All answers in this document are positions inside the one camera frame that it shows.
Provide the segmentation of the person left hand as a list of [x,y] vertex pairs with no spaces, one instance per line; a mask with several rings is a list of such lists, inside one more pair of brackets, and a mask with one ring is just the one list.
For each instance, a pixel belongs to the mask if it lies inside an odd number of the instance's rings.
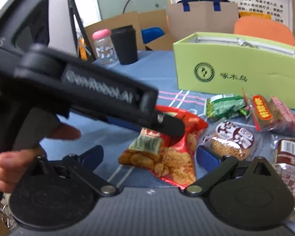
[[[77,140],[81,137],[80,130],[68,124],[60,123],[48,138],[55,140]],[[7,151],[0,154],[0,192],[12,193],[30,164],[37,156],[44,156],[41,146],[20,151]]]

